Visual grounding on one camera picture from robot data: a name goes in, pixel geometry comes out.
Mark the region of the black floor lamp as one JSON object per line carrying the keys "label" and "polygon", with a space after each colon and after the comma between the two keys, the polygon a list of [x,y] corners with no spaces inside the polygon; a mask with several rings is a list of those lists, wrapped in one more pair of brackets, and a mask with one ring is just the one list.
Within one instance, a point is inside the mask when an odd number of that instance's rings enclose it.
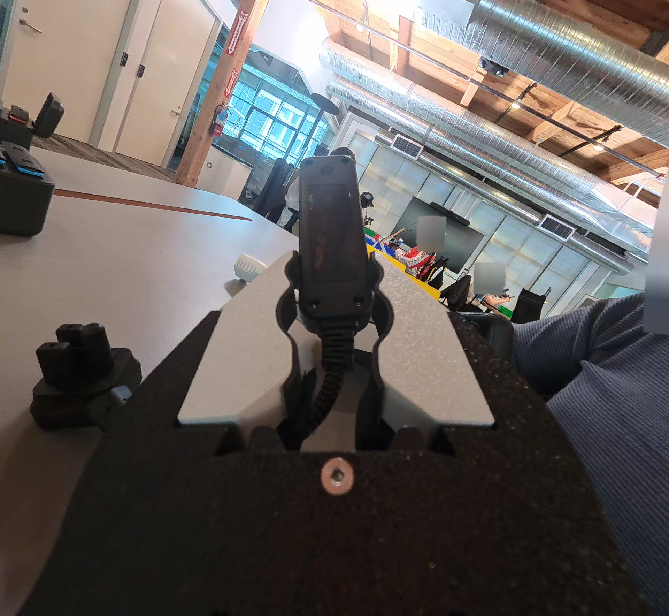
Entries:
{"label": "black floor lamp", "polygon": [[328,97],[319,93],[312,93],[311,98],[314,104],[318,107],[318,113],[309,132],[308,142],[305,144],[305,152],[308,152],[308,157],[322,155],[322,149],[325,148],[322,141],[316,138],[316,133],[324,115],[327,113],[334,118],[337,118],[340,115],[340,108],[330,101]]}

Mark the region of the black angled plug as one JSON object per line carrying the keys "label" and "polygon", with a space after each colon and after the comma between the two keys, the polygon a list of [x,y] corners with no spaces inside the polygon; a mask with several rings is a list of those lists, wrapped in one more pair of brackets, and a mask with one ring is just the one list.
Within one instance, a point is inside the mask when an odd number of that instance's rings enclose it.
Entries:
{"label": "black angled plug", "polygon": [[143,379],[128,348],[110,346],[98,323],[62,324],[36,350],[41,380],[29,411],[43,431],[96,427],[106,431]]}

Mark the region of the person's right forearm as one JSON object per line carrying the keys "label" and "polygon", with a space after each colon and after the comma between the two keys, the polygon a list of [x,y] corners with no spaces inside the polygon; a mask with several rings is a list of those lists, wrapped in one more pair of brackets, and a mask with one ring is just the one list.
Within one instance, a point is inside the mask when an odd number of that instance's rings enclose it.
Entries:
{"label": "person's right forearm", "polygon": [[547,401],[590,475],[626,567],[668,614],[668,335],[644,292],[515,325],[512,367]]}

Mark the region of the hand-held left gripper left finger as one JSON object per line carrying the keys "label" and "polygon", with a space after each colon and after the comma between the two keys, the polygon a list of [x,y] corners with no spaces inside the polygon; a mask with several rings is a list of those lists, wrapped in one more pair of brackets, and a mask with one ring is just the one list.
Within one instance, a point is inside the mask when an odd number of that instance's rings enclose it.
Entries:
{"label": "hand-held left gripper left finger", "polygon": [[297,317],[289,251],[223,305],[178,414],[182,426],[232,424],[241,435],[276,429],[286,389],[299,383]]}

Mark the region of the white recycling bin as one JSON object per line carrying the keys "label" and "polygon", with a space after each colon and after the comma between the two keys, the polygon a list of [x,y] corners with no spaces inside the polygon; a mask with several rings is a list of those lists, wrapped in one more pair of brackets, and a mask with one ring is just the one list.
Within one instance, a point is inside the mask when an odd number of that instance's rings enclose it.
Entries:
{"label": "white recycling bin", "polygon": [[212,145],[200,171],[196,188],[239,200],[252,167]]}

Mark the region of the cream double door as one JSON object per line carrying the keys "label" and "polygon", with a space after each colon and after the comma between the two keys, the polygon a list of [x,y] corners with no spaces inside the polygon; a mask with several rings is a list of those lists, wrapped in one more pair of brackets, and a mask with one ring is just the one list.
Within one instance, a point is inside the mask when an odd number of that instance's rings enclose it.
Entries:
{"label": "cream double door", "polygon": [[160,1],[115,152],[163,163],[216,23],[204,0]]}

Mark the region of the cream single door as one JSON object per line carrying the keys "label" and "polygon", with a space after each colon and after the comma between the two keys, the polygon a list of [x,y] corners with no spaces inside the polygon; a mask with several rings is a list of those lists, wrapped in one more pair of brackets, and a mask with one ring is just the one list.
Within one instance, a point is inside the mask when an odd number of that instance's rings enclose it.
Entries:
{"label": "cream single door", "polygon": [[15,0],[1,99],[36,116],[49,93],[65,109],[56,132],[93,132],[131,0]]}

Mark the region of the black wall screen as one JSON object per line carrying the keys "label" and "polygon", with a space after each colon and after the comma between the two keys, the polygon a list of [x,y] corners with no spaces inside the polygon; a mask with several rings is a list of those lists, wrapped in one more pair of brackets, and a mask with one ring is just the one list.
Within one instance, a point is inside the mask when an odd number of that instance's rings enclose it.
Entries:
{"label": "black wall screen", "polygon": [[470,226],[470,222],[464,217],[447,210],[436,202],[423,202],[413,197],[407,207],[392,227],[391,233],[402,230],[399,236],[409,246],[417,246],[418,221],[422,217],[445,218],[445,235],[441,249],[435,250],[436,259],[441,257],[447,259],[446,269],[459,275],[466,268],[466,263],[473,252],[482,242],[483,234]]}

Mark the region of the black battery charger case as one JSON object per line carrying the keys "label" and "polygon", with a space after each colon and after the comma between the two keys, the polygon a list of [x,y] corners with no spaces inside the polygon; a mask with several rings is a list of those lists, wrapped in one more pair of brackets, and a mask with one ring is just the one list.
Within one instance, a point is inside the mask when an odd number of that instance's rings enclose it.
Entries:
{"label": "black battery charger case", "polygon": [[1,234],[32,237],[46,222],[55,183],[24,147],[1,143]]}
{"label": "black battery charger case", "polygon": [[1,143],[14,143],[30,150],[35,136],[48,139],[54,134],[64,112],[60,98],[54,93],[48,94],[36,120],[18,105],[2,106]]}

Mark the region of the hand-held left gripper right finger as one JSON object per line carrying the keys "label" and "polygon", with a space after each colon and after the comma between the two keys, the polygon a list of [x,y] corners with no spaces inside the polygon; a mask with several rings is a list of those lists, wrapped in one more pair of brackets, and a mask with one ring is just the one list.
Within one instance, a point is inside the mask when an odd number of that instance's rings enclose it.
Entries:
{"label": "hand-held left gripper right finger", "polygon": [[372,252],[372,373],[380,420],[392,431],[493,428],[494,415],[448,312],[381,253]]}

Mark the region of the wooden post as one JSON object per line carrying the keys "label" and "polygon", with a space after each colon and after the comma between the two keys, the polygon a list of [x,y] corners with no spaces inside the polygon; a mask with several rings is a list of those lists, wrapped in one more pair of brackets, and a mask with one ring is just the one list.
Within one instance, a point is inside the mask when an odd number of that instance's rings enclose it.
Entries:
{"label": "wooden post", "polygon": [[255,33],[270,0],[241,0],[236,17],[195,120],[180,165],[176,184],[194,188],[214,138],[209,126],[215,106],[229,104]]}

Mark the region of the white power plug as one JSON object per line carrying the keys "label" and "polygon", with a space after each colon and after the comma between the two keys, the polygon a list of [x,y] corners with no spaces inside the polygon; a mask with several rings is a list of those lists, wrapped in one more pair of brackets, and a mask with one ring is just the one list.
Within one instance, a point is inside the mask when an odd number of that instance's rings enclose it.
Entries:
{"label": "white power plug", "polygon": [[248,254],[239,255],[233,265],[235,276],[245,283],[251,283],[254,279],[263,274],[267,268],[268,266],[265,263]]}

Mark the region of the black power strip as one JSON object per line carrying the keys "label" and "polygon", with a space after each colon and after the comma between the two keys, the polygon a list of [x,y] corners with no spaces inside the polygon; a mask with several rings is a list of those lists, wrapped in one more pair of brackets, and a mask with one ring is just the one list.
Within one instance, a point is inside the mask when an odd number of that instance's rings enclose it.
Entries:
{"label": "black power strip", "polygon": [[372,279],[353,152],[338,148],[300,167],[298,307],[309,332],[356,334],[369,322]]}

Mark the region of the large silver air duct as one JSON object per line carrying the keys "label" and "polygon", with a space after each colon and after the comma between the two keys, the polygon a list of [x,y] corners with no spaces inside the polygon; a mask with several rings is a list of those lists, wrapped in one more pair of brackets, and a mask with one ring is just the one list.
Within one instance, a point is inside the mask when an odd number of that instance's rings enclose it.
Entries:
{"label": "large silver air duct", "polygon": [[668,146],[668,65],[533,0],[419,0],[422,25]]}

